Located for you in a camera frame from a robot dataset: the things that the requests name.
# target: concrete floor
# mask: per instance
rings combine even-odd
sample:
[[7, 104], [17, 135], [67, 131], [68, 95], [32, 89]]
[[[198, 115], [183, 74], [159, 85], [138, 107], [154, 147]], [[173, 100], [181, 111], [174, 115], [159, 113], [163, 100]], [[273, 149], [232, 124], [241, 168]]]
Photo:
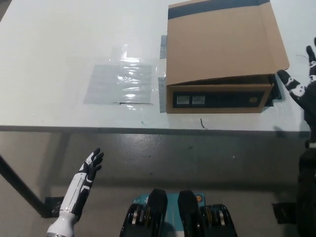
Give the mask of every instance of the concrete floor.
[[[0, 0], [0, 19], [9, 6]], [[118, 237], [131, 201], [153, 188], [204, 192], [223, 203], [239, 237], [296, 237], [277, 224], [272, 203], [294, 201], [298, 157], [305, 138], [59, 134], [0, 132], [0, 153], [41, 198], [63, 196], [82, 161], [105, 152], [76, 225], [76, 237]], [[42, 219], [0, 177], [0, 236], [43, 237]]]

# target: table leg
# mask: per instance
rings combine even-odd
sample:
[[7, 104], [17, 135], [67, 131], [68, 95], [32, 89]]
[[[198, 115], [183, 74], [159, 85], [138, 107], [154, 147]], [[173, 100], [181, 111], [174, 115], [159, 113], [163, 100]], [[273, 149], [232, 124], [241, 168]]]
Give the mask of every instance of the table leg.
[[43, 218], [52, 217], [52, 207], [43, 203], [0, 156], [0, 174]]

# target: black robotic finger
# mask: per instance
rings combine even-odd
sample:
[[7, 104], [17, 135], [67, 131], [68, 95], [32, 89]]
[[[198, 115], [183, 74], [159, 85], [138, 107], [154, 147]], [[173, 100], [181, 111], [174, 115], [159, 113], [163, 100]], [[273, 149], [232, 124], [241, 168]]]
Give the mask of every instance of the black robotic finger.
[[316, 58], [315, 58], [313, 49], [310, 45], [306, 47], [306, 52], [309, 56], [309, 62], [310, 62], [310, 83], [311, 83], [313, 81], [316, 81]]
[[310, 45], [308, 45], [306, 47], [306, 52], [308, 54], [310, 63], [313, 62], [313, 61], [316, 61], [314, 51], [313, 51], [313, 49], [312, 49], [312, 47]]
[[103, 161], [103, 156], [104, 156], [104, 153], [102, 152], [93, 159], [92, 163], [94, 167], [96, 167], [98, 164], [100, 164]]
[[300, 100], [304, 96], [306, 88], [297, 80], [292, 78], [290, 74], [287, 73], [285, 70], [278, 71], [277, 75], [281, 79], [282, 83], [285, 85], [285, 88], [289, 91], [289, 94], [293, 98], [293, 100], [299, 106], [301, 106], [302, 109], [305, 109], [304, 104], [302, 104]]
[[298, 85], [300, 85], [300, 83], [292, 78], [290, 74], [287, 73], [285, 70], [279, 70], [277, 72], [277, 75], [279, 76], [288, 91], [295, 89]]

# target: box flap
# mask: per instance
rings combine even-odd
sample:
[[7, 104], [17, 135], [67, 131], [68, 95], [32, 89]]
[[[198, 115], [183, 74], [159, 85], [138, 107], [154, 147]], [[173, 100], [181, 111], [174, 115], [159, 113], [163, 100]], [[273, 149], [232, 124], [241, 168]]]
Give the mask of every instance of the box flap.
[[167, 85], [289, 67], [268, 0], [191, 0], [168, 19]]

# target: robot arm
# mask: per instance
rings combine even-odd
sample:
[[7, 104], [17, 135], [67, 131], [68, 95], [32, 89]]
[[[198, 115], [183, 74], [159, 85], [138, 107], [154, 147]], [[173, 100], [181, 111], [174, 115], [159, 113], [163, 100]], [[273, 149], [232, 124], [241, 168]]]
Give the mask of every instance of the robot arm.
[[100, 148], [92, 152], [74, 175], [61, 204], [58, 219], [48, 228], [47, 237], [73, 237], [74, 224], [79, 221], [89, 196], [96, 172], [103, 160]]
[[293, 100], [304, 110], [304, 119], [311, 128], [306, 150], [300, 157], [296, 221], [302, 237], [316, 236], [316, 57], [311, 46], [306, 48], [310, 63], [310, 82], [302, 86], [286, 71], [277, 74]]

